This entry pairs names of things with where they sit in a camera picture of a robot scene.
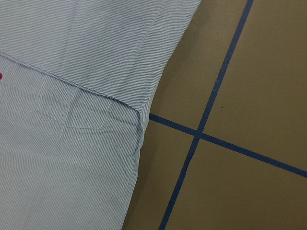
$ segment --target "tiled floor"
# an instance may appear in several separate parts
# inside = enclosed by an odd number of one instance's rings
[[[201,2],[157,89],[123,230],[307,230],[306,22],[305,0]]]

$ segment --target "blue line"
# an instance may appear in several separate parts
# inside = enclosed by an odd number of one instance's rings
[[[274,159],[272,159],[272,158],[263,156],[263,155],[261,155],[261,154],[258,154],[258,153],[256,153],[256,152],[247,150],[247,149],[242,148],[242,147],[239,147],[239,146],[237,146],[237,145],[231,144],[231,143],[229,143],[229,142],[227,142],[227,141],[220,140],[220,139],[218,139],[218,138],[212,137],[212,136],[207,135],[207,134],[202,134],[201,139],[204,139],[204,140],[206,140],[206,141],[208,141],[208,142],[211,142],[211,143],[213,143],[213,144],[216,144],[216,145],[225,147],[225,148],[227,148],[227,149],[229,149],[229,150],[233,150],[233,151],[239,152],[239,153],[241,153],[241,154],[243,154],[243,155],[252,157],[252,158],[254,158],[254,159],[257,159],[257,160],[259,160],[259,161],[268,163],[268,164],[273,165],[273,166],[276,166],[276,167],[278,167],[278,168],[287,170],[287,171],[289,171],[289,172],[298,174],[298,175],[300,175],[300,176],[307,177],[307,172],[304,171],[304,170],[301,170],[301,169],[299,169],[299,168],[293,167],[293,166],[288,165],[288,164],[285,164],[285,163],[283,163],[283,162],[274,160]]]
[[[196,134],[196,130],[192,129],[192,128],[188,128],[186,126],[183,126],[181,124],[178,124],[176,122],[173,122],[173,121],[170,121],[170,120],[167,120],[165,118],[162,118],[160,116],[157,116],[157,115],[154,115],[154,114],[149,114],[149,119],[155,121],[155,122],[158,122],[160,124],[163,124],[165,126],[168,126],[168,127],[171,127],[171,128],[174,128],[174,129],[177,129],[181,132],[184,132],[184,133],[187,133],[187,134],[190,134],[192,136],[194,136]]]
[[[177,183],[175,185],[174,191],[173,191],[172,196],[171,196],[171,198],[170,198],[170,200],[168,202],[168,205],[167,205],[167,208],[165,210],[163,219],[161,221],[159,230],[164,230],[166,225],[167,225],[167,222],[169,220],[169,217],[170,217],[171,212],[173,210],[173,207],[175,205],[176,199],[178,197],[179,191],[180,191],[181,186],[183,184],[184,178],[186,176],[190,160],[192,159],[192,157],[193,157],[193,155],[195,153],[196,147],[197,147],[197,145],[199,143],[199,140],[200,140],[200,138],[202,136],[202,132],[203,132],[203,130],[205,128],[205,125],[207,123],[210,111],[211,111],[211,109],[213,107],[215,98],[216,98],[217,93],[218,93],[218,91],[220,89],[220,86],[222,84],[223,78],[224,78],[226,70],[228,68],[229,61],[230,61],[230,59],[232,57],[232,54],[233,54],[233,52],[234,52],[234,50],[236,48],[237,43],[238,43],[239,37],[240,37],[241,32],[243,30],[243,27],[244,27],[245,21],[247,19],[248,13],[250,11],[250,8],[252,6],[252,3],[253,3],[253,0],[247,0],[247,2],[246,2],[246,5],[245,5],[245,8],[243,10],[241,19],[240,19],[240,21],[238,23],[238,26],[236,28],[235,34],[234,34],[233,39],[232,39],[232,41],[230,43],[229,49],[228,49],[227,54],[225,56],[224,62],[222,64],[222,67],[220,69],[219,75],[218,75],[218,77],[216,79],[216,82],[214,84],[214,87],[213,87],[213,90],[211,92],[210,98],[209,98],[209,100],[207,102],[205,111],[204,111],[204,113],[203,113],[203,115],[201,117],[201,121],[200,121],[200,124],[199,124],[199,126],[197,128],[197,132],[195,133],[195,136],[194,136],[194,139],[193,139],[193,141],[191,143],[189,152],[188,152],[187,157],[186,157],[186,159],[185,159],[185,161],[183,163],[183,166],[182,166],[179,178],[177,180]]]
[[[245,5],[245,8],[244,8],[244,11],[242,13],[242,16],[241,16],[241,19],[239,21],[239,24],[236,28],[236,31],[235,31],[235,34],[232,38],[232,41],[230,43],[230,46],[228,48],[228,51],[227,51],[227,54],[225,56],[225,59],[224,59],[224,62],[222,64],[222,67],[220,69],[220,72],[219,72],[219,75],[216,79],[216,82],[214,84],[214,87],[213,87],[213,90],[211,92],[211,95],[210,95],[210,98],[208,100],[208,103],[206,105],[206,108],[205,108],[205,111],[203,113],[203,116],[201,118],[201,122],[200,122],[200,125],[199,125],[199,128],[197,129],[198,131],[203,131],[204,128],[205,128],[205,125],[208,121],[208,118],[209,118],[209,114],[212,110],[212,107],[213,107],[213,104],[214,104],[214,101],[215,101],[215,98],[217,96],[217,93],[221,87],[221,84],[222,84],[222,81],[224,79],[224,76],[225,76],[225,73],[226,73],[226,70],[228,68],[228,64],[229,64],[229,61],[234,53],[234,50],[236,48],[236,45],[239,41],[239,37],[241,35],[241,32],[243,30],[243,27],[244,27],[244,24],[246,22],[246,19],[248,17],[248,13],[250,11],[250,8],[253,4],[253,0],[248,0],[246,5]]]

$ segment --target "white striped fabric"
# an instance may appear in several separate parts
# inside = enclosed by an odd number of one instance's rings
[[[120,229],[200,0],[0,1],[0,229]]]

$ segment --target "light blue striped cloth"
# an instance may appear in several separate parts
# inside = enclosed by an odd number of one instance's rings
[[[0,229],[121,229],[157,84],[199,3],[0,1]]]

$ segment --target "brown surface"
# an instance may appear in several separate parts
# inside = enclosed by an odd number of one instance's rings
[[[305,230],[307,180],[201,140],[166,230]]]
[[[192,136],[149,121],[123,230],[159,228],[191,142]]]
[[[306,3],[254,2],[205,128],[207,134],[304,170]]]
[[[245,3],[200,3],[165,67],[151,113],[197,129]]]

